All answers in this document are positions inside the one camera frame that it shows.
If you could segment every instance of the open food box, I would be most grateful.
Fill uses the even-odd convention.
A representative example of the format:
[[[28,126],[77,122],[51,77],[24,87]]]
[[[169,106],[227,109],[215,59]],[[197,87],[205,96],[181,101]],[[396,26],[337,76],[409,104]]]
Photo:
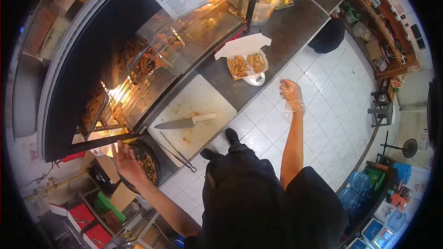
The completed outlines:
[[[261,47],[271,45],[271,39],[261,33],[244,36],[227,42],[215,59],[226,57],[226,64],[234,80],[256,78],[269,68],[268,59]]]

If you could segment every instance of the hand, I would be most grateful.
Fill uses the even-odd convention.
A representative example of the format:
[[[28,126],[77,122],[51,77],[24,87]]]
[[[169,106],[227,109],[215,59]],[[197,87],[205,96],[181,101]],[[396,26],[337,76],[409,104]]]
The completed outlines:
[[[129,148],[129,145],[122,141],[118,141],[117,146],[118,153],[115,150],[115,145],[111,145],[118,172],[136,187],[149,182],[144,170],[136,160],[134,151]]]
[[[280,95],[292,106],[294,112],[304,111],[302,90],[296,82],[283,79],[280,81],[280,90]]]

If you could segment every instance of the black pants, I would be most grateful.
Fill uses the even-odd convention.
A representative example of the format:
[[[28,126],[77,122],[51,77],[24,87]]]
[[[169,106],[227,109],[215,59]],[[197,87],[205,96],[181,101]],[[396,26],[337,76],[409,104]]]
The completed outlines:
[[[207,198],[217,188],[217,181],[223,179],[229,173],[235,173],[237,169],[263,167],[275,176],[271,162],[268,159],[260,160],[246,144],[234,143],[229,147],[226,156],[215,152],[213,154],[212,160],[206,166],[203,203],[205,203],[205,197]]]

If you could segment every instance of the metal tongs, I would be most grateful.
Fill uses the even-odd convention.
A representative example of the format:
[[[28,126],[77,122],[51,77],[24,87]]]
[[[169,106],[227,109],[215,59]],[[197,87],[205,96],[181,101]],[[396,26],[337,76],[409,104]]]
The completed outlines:
[[[162,134],[162,136],[164,137],[164,139],[169,143],[169,145],[185,160],[182,161],[179,157],[177,157],[173,152],[171,152],[168,148],[164,147],[161,143],[157,142],[159,144],[159,146],[161,148],[163,148],[164,150],[168,151],[171,155],[174,156],[174,158],[178,159],[179,162],[183,163],[187,168],[189,168],[192,172],[196,173],[197,169],[180,153],[180,151],[178,151],[173,145],[172,143],[166,138],[166,136],[160,132],[160,134]]]

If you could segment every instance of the chef's knife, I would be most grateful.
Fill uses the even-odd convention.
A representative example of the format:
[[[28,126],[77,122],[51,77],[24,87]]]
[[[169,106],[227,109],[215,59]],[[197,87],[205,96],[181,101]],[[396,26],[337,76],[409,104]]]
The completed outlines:
[[[191,117],[188,119],[180,119],[180,120],[161,123],[161,124],[155,125],[154,128],[157,128],[157,129],[192,128],[195,126],[195,123],[197,121],[205,121],[208,119],[214,119],[216,116],[217,115],[215,113],[208,113],[208,114],[203,114],[203,115],[199,115],[196,117]]]

